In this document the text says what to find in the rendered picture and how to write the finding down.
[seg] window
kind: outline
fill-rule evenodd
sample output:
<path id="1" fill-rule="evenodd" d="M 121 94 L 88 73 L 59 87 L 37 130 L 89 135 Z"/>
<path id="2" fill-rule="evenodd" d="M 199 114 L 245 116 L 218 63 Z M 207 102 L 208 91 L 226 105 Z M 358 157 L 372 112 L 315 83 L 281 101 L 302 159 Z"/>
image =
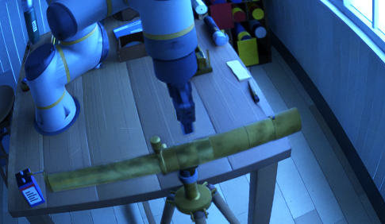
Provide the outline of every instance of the window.
<path id="1" fill-rule="evenodd" d="M 328 1 L 339 8 L 385 52 L 385 0 Z"/>

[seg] wooden floor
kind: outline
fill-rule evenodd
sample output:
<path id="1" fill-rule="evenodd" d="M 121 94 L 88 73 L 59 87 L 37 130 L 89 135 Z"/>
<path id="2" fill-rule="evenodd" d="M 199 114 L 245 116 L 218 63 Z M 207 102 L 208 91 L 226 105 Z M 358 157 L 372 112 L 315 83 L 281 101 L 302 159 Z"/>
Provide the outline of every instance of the wooden floor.
<path id="1" fill-rule="evenodd" d="M 272 52 L 272 63 L 251 68 L 251 74 L 274 113 L 298 108 L 302 132 L 288 137 L 292 146 L 291 158 L 279 162 L 270 223 L 380 223 L 317 107 L 282 57 L 274 48 Z M 248 181 L 248 176 L 240 176 L 216 185 L 244 224 L 248 222 Z M 0 224 L 29 223 L 26 218 L 9 215 L 7 197 L 7 189 L 0 181 Z M 156 223 L 160 223 L 164 199 L 152 200 L 149 204 Z M 208 224 L 227 223 L 215 205 L 208 212 Z M 51 216 L 54 223 L 59 224 L 148 224 L 142 203 Z M 192 222 L 175 210 L 173 223 Z"/>

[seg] brass telescope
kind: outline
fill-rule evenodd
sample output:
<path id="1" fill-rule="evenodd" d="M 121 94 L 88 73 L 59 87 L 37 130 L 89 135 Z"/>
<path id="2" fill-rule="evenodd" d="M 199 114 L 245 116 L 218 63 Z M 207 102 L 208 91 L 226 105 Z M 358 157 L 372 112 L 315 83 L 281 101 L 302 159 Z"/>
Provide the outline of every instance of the brass telescope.
<path id="1" fill-rule="evenodd" d="M 90 187 L 162 172 L 175 172 L 278 140 L 302 129 L 296 108 L 224 133 L 165 148 L 151 138 L 155 153 L 94 167 L 48 174 L 44 181 L 51 192 Z"/>

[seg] window frame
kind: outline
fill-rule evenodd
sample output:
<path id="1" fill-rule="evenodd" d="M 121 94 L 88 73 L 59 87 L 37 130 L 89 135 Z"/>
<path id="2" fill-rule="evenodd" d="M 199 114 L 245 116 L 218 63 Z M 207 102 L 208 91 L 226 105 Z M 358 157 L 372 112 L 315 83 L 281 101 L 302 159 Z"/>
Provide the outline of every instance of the window frame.
<path id="1" fill-rule="evenodd" d="M 372 0 L 372 21 L 356 10 L 350 0 L 329 0 L 385 52 L 385 34 L 378 29 L 379 0 Z"/>

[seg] stool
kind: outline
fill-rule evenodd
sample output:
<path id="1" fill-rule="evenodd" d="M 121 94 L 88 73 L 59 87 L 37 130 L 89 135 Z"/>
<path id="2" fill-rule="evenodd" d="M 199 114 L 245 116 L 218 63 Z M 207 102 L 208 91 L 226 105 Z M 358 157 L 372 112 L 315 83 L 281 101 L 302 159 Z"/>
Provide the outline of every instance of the stool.
<path id="1" fill-rule="evenodd" d="M 6 173 L 4 173 L 2 166 L 0 165 L 0 174 L 6 187 L 8 188 L 8 156 L 4 146 L 1 143 L 1 137 L 10 135 L 10 119 L 12 118 L 13 103 L 15 101 L 15 94 L 13 89 L 9 86 L 0 86 L 0 130 L 6 128 L 6 132 L 0 134 L 0 160 L 6 160 Z"/>

